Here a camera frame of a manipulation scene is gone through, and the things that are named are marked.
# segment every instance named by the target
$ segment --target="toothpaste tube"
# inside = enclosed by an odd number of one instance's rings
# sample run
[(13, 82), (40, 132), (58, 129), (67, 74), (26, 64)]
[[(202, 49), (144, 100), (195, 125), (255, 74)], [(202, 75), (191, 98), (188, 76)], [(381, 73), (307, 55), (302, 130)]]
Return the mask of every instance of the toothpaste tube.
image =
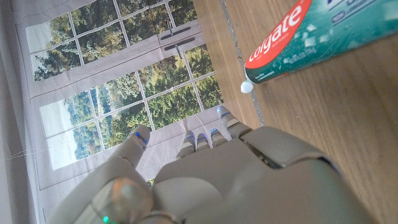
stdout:
[(398, 0), (299, 0), (245, 63), (264, 83), (398, 31)]

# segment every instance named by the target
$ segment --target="green foliage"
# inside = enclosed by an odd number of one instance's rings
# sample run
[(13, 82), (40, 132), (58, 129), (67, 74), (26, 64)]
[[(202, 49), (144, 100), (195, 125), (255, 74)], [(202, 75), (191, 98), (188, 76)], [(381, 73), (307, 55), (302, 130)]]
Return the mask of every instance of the green foliage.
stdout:
[(173, 0), (169, 2), (169, 6), (176, 26), (198, 18), (192, 0)]
[(98, 28), (117, 18), (113, 0), (97, 0), (72, 11), (76, 34)]
[(117, 2), (120, 14), (124, 17), (147, 6), (161, 2), (161, 0), (117, 0)]
[(220, 88), (215, 76), (207, 77), (196, 82), (201, 102), (205, 110), (223, 103)]
[(58, 16), (50, 21), (52, 41), (45, 47), (51, 47), (73, 37), (72, 28), (69, 23), (68, 14)]
[(123, 20), (123, 24), (130, 44), (133, 45), (167, 30), (168, 20), (166, 7), (161, 5), (129, 17)]
[(83, 159), (101, 152), (100, 138), (94, 122), (74, 129), (73, 137), (77, 144), (75, 150), (76, 159)]
[(90, 99), (87, 91), (81, 92), (63, 100), (64, 105), (68, 105), (70, 122), (76, 126), (85, 121), (93, 119), (91, 112)]
[(35, 82), (45, 80), (62, 72), (80, 66), (79, 54), (75, 41), (63, 44), (54, 49), (47, 50), (45, 55), (37, 54), (34, 60), (40, 62), (42, 66), (32, 68), (34, 71)]
[(149, 100), (148, 106), (156, 129), (200, 112), (192, 85)]
[(205, 44), (185, 52), (194, 78), (214, 71)]
[[(87, 91), (71, 96), (65, 99), (63, 103), (68, 105), (70, 122), (73, 125), (76, 126), (93, 119)], [(94, 122), (74, 129), (73, 137), (77, 145), (76, 159), (82, 159), (101, 151), (100, 138)]]
[(148, 184), (148, 186), (149, 187), (152, 187), (153, 186), (153, 184), (154, 184), (154, 181), (155, 181), (155, 179), (153, 178), (153, 179), (151, 179), (151, 180), (147, 180), (147, 184)]
[(79, 43), (85, 63), (92, 62), (127, 47), (118, 22), (97, 32), (80, 37)]
[(142, 99), (134, 72), (98, 85), (90, 91), (98, 116)]
[(149, 120), (143, 103), (102, 119), (99, 125), (101, 127), (101, 133), (103, 133), (105, 148), (122, 143), (127, 135), (140, 124), (150, 129)]
[(163, 59), (139, 71), (146, 96), (168, 90), (189, 80), (185, 62), (178, 56)]

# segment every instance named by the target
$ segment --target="colgate logo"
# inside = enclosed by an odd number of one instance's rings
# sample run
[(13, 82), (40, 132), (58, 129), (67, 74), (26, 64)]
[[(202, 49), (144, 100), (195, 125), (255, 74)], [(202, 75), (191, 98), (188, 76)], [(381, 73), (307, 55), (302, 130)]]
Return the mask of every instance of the colgate logo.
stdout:
[(271, 34), (246, 61), (246, 68), (259, 68), (276, 58), (299, 28), (312, 0), (299, 0)]

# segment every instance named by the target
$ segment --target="white wall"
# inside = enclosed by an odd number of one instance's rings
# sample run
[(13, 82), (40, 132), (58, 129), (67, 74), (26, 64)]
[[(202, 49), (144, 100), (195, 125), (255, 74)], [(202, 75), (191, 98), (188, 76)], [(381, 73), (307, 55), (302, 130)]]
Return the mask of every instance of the white wall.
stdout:
[(4, 159), (24, 151), (24, 110), (15, 59), (16, 29), (9, 1), (0, 1), (0, 220), (36, 223), (25, 157)]

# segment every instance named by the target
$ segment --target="wooden surface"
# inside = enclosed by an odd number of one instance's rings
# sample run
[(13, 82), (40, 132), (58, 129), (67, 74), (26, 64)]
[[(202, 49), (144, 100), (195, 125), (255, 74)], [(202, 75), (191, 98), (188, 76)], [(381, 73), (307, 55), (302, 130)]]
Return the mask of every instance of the wooden surface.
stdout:
[[(248, 126), (260, 127), (251, 96), (241, 94), (240, 86), (245, 77), (221, 5), (218, 1), (195, 1), (194, 4), (225, 106)], [(208, 9), (221, 13), (209, 14)], [(213, 21), (223, 22), (225, 26), (218, 26)]]
[[(243, 59), (296, 0), (225, 0)], [(194, 0), (221, 94), (256, 127), (220, 2)], [(381, 223), (398, 220), (398, 35), (255, 87), (264, 121), (326, 152)]]

